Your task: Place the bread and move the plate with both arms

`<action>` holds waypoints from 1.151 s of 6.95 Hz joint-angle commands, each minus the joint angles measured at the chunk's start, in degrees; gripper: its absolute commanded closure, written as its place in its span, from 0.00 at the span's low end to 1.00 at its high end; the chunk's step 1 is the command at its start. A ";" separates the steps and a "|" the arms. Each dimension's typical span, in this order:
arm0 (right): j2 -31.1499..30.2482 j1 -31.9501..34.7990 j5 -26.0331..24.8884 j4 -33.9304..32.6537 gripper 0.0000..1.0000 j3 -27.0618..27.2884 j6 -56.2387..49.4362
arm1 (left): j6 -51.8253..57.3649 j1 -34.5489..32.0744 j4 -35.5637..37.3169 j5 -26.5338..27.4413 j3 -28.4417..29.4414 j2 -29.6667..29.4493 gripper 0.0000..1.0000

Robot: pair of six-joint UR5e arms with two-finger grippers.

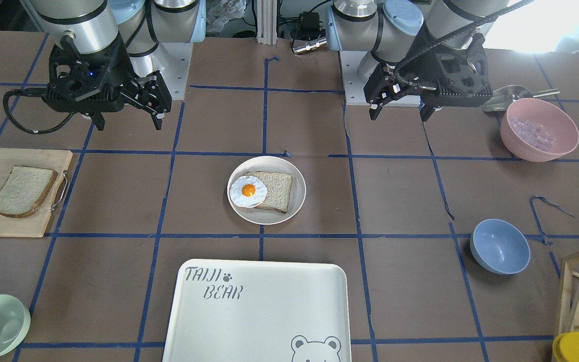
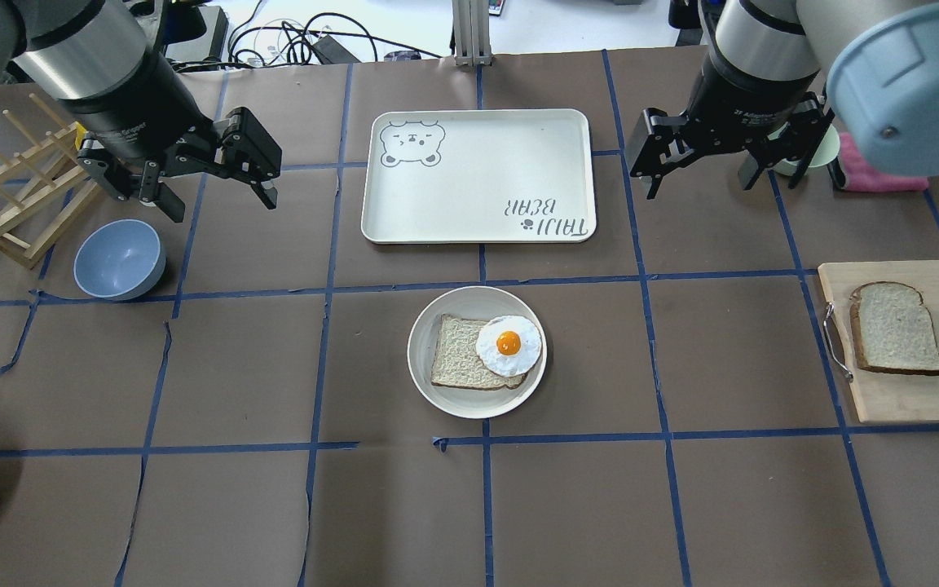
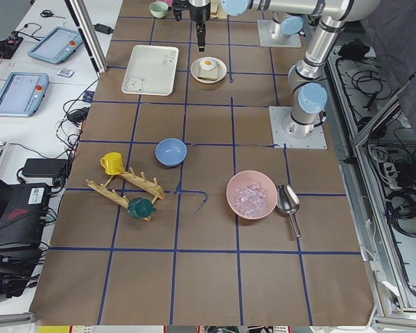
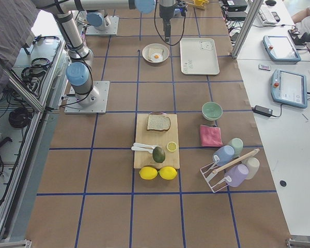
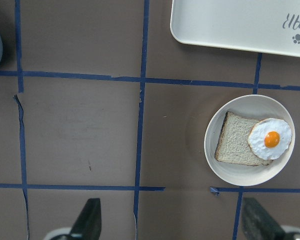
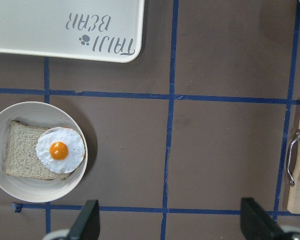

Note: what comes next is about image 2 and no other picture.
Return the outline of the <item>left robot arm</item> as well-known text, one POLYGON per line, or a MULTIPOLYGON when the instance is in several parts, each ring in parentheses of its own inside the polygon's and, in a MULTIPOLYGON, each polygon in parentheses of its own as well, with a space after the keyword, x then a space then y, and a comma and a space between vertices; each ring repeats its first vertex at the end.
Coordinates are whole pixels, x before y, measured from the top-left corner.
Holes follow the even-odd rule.
POLYGON ((110 197, 137 197, 179 223, 185 203, 165 179, 205 172, 276 207, 275 139, 249 108, 202 114, 125 3, 0 1, 0 77, 9 63, 85 127, 78 163, 110 197))

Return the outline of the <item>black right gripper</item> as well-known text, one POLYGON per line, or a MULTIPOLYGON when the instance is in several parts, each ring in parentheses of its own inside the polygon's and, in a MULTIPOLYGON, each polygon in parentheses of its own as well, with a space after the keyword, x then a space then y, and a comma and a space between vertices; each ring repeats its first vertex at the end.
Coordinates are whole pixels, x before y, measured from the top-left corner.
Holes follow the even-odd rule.
POLYGON ((628 141, 630 174, 647 183, 647 200, 653 200, 678 168, 746 150, 749 158, 738 168, 742 189, 753 189, 764 171, 782 161, 797 164, 787 183, 796 188, 835 118, 825 108, 827 98, 806 89, 808 83, 753 79, 740 86, 725 77, 698 78, 681 115, 641 111, 628 141))

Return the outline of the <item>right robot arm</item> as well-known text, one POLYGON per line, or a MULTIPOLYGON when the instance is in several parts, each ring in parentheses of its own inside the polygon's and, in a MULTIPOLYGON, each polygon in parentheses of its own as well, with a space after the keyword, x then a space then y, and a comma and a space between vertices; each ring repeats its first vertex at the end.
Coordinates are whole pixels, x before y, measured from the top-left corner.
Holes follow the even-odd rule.
POLYGON ((939 175, 939 1, 672 1, 708 52, 681 114, 646 108, 626 148, 653 198, 700 157, 747 152, 750 189, 780 161, 808 165, 838 121, 868 164, 939 175))

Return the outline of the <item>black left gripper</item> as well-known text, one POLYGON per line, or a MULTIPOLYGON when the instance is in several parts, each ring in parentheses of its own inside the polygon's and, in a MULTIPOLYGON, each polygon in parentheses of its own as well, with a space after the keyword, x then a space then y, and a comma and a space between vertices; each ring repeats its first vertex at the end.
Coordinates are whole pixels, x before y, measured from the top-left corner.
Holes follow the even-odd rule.
POLYGON ((217 121, 197 110, 159 108, 149 120, 131 120, 126 129, 89 129, 76 161, 111 198, 138 198, 182 223, 186 205, 165 179, 199 172, 232 179, 249 185, 268 210, 275 210, 273 182, 280 175, 282 148, 246 107, 217 121))

